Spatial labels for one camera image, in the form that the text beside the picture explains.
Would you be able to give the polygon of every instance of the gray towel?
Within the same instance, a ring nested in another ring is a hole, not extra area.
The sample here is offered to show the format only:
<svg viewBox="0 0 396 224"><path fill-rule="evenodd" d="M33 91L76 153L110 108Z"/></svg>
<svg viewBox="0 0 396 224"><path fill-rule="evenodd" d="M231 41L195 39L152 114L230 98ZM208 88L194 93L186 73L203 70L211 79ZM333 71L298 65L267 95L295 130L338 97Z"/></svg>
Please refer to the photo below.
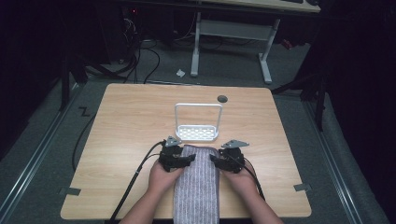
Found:
<svg viewBox="0 0 396 224"><path fill-rule="evenodd" d="M182 157L196 154L175 185L175 224L219 223L219 170L209 154L219 156L213 147L185 145Z"/></svg>

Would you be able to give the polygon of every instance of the cable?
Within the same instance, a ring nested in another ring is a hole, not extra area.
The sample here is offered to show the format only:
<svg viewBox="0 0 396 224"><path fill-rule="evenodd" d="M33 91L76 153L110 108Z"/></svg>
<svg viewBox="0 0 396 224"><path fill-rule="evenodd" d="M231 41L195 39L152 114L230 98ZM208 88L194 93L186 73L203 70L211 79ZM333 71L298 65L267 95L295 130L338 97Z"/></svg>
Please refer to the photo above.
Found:
<svg viewBox="0 0 396 224"><path fill-rule="evenodd" d="M142 48L142 49L153 49L154 47L156 47L158 45L158 41L156 39L151 39L151 40L147 39L147 40L143 40L142 42L151 42L151 41L154 42L154 45L152 45L150 47L145 47L145 48Z"/></svg>
<svg viewBox="0 0 396 224"><path fill-rule="evenodd" d="M154 50L152 50L152 49L147 49L147 50L149 50L149 51L151 51L151 52L153 52L153 53L155 53L155 54L157 55L157 57L158 57L158 62L157 62L157 65L155 66L155 68L146 76L145 80L143 81L143 84L146 84L146 82L148 81L148 79L149 79L149 77L151 76L151 74L154 73L154 71L155 71L155 70L158 68L158 66L160 65L160 55L159 55L157 52L155 52Z"/></svg>
<svg viewBox="0 0 396 224"><path fill-rule="evenodd" d="M134 27L134 32L136 32L136 26L134 26L134 22L133 21L131 21L131 20L129 20L129 19L126 19L126 18L124 18L124 20L125 21L127 21L128 22L128 24L129 24L129 26L128 27L126 27L126 30L125 30L125 34L128 32L128 30L133 26Z"/></svg>
<svg viewBox="0 0 396 224"><path fill-rule="evenodd" d="M151 156L154 155L149 155L151 153L152 150L154 150L155 147L157 147L158 145L165 145L166 141L163 140L161 142L156 143L154 146L152 146L152 148L148 151L148 154L146 154L145 158L143 158L142 162L140 163L139 167L137 168L137 170L134 172L134 177L132 178L131 182L128 185L128 188L125 190L124 195L122 196L119 205L117 206L116 210L114 211L113 215L111 216L111 219L109 220L110 224L115 223L116 220L116 216L119 213L123 203L125 202L126 198L128 197L129 192L131 191L132 186L134 185L134 182L136 181L137 177L140 174L140 171L143 168L143 164L146 162L146 160L148 160Z"/></svg>
<svg viewBox="0 0 396 224"><path fill-rule="evenodd" d="M191 33L191 30L192 30L192 27L194 27L194 22L195 22L196 16L197 16L197 13L195 12L194 16L192 18L192 22L191 22L191 26L190 26L189 31L185 35L183 35L183 37L178 38L178 39L174 39L174 41L178 41L178 40L182 40L182 39L186 39L186 38L190 38L190 37L194 36L194 35L190 35L190 33Z"/></svg>
<svg viewBox="0 0 396 224"><path fill-rule="evenodd" d="M178 42L183 41L183 40L188 40L189 38L192 38L192 37L194 37L194 35L187 36L187 37L184 38L184 39L178 39L178 40L175 41L174 43L175 43L176 45L178 45L178 46L181 46L181 47L189 47L189 46L191 46L191 45L193 45L193 44L195 43L194 40L190 41L188 44L180 44L180 43L178 43Z"/></svg>
<svg viewBox="0 0 396 224"><path fill-rule="evenodd" d="M262 193L262 186L260 185L260 182L259 182L259 179L257 178L257 176L256 176L255 174L253 174L253 173L246 167L246 165L244 165L244 164L240 163L239 161L237 161L237 160L236 160L234 157L232 157L230 154L225 153L225 152L224 152L224 154L225 154L228 158L230 158L230 159L232 159L233 161L235 161L236 163L238 163L238 165L240 165L240 166L242 166L243 168L245 168L245 170L247 170L248 173L250 173L250 175L251 175L251 176L253 177L253 179L254 179L254 182L256 183L256 187L257 187L257 190L259 191L260 196L265 200L264 194ZM253 165L251 164L251 162L248 161L247 159L245 159L245 160L250 164L251 168L252 168L253 171L254 171L254 167L253 167Z"/></svg>
<svg viewBox="0 0 396 224"><path fill-rule="evenodd" d="M126 81L128 81L129 76L132 74L133 71L136 71L136 67L137 64L139 63L139 61L136 59L136 56L134 55L134 61L136 62L136 64L134 64L134 67L131 69L131 71L128 73L128 75L125 77L124 81L122 83L125 83Z"/></svg>
<svg viewBox="0 0 396 224"><path fill-rule="evenodd" d="M220 47L222 46L222 44L223 44L224 38L223 38L222 36L206 36L206 40L213 40L213 39L214 39L214 40L219 39L219 44L218 44L217 46L215 46L214 48L205 48L205 47L202 46L202 44L200 44L200 45L199 45L200 48L201 48L201 49L208 49L208 50L220 48Z"/></svg>
<svg viewBox="0 0 396 224"><path fill-rule="evenodd" d="M75 161L75 157L76 157L76 151L77 151L77 147L79 144L79 141L81 140L82 135L85 133L85 131L87 130L88 126L90 125L90 123L93 121L93 119L96 117L96 113L91 117L91 119L88 121L88 123L85 125L84 129L81 131L81 133L79 134L78 140L76 142L76 145L73 149L73 156L72 156L72 167L73 167L73 171L75 172L77 169L76 166L76 161Z"/></svg>
<svg viewBox="0 0 396 224"><path fill-rule="evenodd" d="M160 153L151 154L151 155L148 156L148 159L149 159L150 157L159 156L159 155L160 155Z"/></svg>
<svg viewBox="0 0 396 224"><path fill-rule="evenodd" d="M139 51L138 51L138 56L137 56L137 62L140 62L140 55L141 55L141 44L139 45ZM134 84L137 84L137 67L134 69Z"/></svg>
<svg viewBox="0 0 396 224"><path fill-rule="evenodd" d="M245 46L245 45L248 45L248 44L253 44L253 43L259 42L259 40L249 39L249 40L246 40L243 43L238 43L238 42L232 41L230 39L233 39L233 38L224 38L224 43L237 45L237 46Z"/></svg>
<svg viewBox="0 0 396 224"><path fill-rule="evenodd" d="M121 68L120 70L117 70L117 71L109 71L108 69L106 69L106 68L104 68L101 64L97 64L97 63L94 63L94 62L89 62L87 59L84 59L84 58L82 58L82 60L83 60L83 62L85 62L86 64L88 64L88 65L90 65L91 67L93 67L95 70L97 70L97 71L99 71L99 73L98 72L94 72L94 71L92 71L90 68L88 68L88 67L85 67L85 71L87 72L87 73L90 73L90 74L92 74L92 75L95 75L95 76L102 76L102 75L106 75L106 76L109 76L109 77L113 77L113 78L124 78L124 77L121 77L121 76L119 76L119 74L122 74L122 73L124 73L124 72L127 72L128 70L134 70L134 68L137 66L137 64L138 64L138 61L136 61L136 57L135 57L135 55L134 55L134 51L137 49L137 48L140 48L140 46L141 46L141 43L140 43L140 36L141 36L141 34L140 33L137 33L137 35L134 37L134 42L133 42L133 44L132 45L129 45L128 44L128 50L127 50L127 55L126 55L126 57L125 58L130 58L130 61L128 62L128 64L125 66L125 67L123 67L123 68Z"/></svg>

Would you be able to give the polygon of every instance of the metal stand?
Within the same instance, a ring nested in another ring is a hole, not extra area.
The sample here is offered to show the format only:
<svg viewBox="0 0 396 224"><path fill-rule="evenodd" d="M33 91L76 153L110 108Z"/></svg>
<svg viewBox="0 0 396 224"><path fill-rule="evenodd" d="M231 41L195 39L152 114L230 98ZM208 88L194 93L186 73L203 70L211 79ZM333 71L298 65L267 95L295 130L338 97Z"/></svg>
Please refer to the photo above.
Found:
<svg viewBox="0 0 396 224"><path fill-rule="evenodd" d="M266 46L263 53L259 54L259 60L262 66L264 82L266 84L271 84L272 79L266 60L274 42L279 23L280 19L276 19L273 26L262 26L227 21L201 20L201 13L198 12L195 28L195 47L191 62L191 76L198 76L200 35L217 35L266 41Z"/></svg>

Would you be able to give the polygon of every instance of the small black dot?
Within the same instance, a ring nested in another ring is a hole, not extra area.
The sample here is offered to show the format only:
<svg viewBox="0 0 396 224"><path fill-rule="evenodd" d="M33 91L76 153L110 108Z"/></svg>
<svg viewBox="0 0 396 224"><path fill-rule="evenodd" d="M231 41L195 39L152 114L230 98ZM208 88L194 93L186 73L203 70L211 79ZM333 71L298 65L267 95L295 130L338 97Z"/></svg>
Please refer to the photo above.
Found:
<svg viewBox="0 0 396 224"><path fill-rule="evenodd" d="M220 103L227 103L228 98L227 98L227 96L225 96L225 95L220 95L220 96L218 96L218 101L219 101Z"/></svg>

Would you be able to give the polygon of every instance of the desk leg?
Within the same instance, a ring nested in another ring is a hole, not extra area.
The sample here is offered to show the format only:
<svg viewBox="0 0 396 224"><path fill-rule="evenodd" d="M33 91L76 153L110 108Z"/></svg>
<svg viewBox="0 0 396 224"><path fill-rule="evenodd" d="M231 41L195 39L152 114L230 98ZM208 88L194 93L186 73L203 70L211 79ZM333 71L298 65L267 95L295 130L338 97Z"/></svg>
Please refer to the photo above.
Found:
<svg viewBox="0 0 396 224"><path fill-rule="evenodd" d="M262 75L264 76L264 82L266 84L272 83L270 70L268 69L268 64L267 64L267 57L270 52L271 46L274 42L274 38L275 38L277 27L279 26L279 23L280 23L280 19L276 19L274 22L274 26L272 27L271 32L269 34L269 37L267 40L267 45L265 46L265 49L264 49L264 53L259 54L260 65L262 66Z"/></svg>
<svg viewBox="0 0 396 224"><path fill-rule="evenodd" d="M192 63L191 63L191 76L198 77L198 67L199 67L199 37L201 32L201 12L197 12L197 22L195 25L195 46L194 52L192 53Z"/></svg>

